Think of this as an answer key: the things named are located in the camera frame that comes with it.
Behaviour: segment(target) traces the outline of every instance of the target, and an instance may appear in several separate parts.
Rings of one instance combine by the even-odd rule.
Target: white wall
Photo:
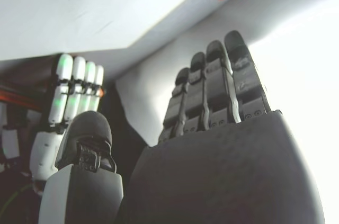
[[[273,108],[284,113],[316,178],[326,223],[339,223],[339,0],[228,1],[117,81],[129,122],[156,144],[178,71],[234,29],[249,45]]]

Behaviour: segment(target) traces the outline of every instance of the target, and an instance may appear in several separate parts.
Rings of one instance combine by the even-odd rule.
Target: green wire
[[[19,189],[18,191],[14,192],[11,197],[7,200],[7,202],[4,204],[4,206],[2,207],[1,211],[0,211],[0,220],[2,215],[4,214],[5,210],[7,209],[7,207],[10,205],[10,203],[21,193],[24,192],[25,190],[27,190],[28,188],[31,188],[32,184],[27,184],[25,186],[23,186],[21,189]]]

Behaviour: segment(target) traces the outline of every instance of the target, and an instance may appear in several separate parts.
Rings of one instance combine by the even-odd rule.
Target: white robotic hand
[[[88,110],[96,111],[100,101],[103,67],[62,54],[52,69],[52,85],[47,99],[50,105],[42,114],[41,131],[37,133],[30,157],[34,180],[46,181],[57,169],[55,160],[72,119]]]

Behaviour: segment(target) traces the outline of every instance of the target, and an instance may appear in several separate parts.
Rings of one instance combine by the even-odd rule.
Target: bolt
[[[255,115],[256,117],[259,116],[259,115],[261,115],[261,110],[255,111],[255,112],[254,112],[254,115]]]

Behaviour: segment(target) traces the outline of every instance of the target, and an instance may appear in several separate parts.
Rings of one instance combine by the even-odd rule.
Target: bright light
[[[339,0],[300,13],[250,46],[315,177],[326,224],[339,223]]]

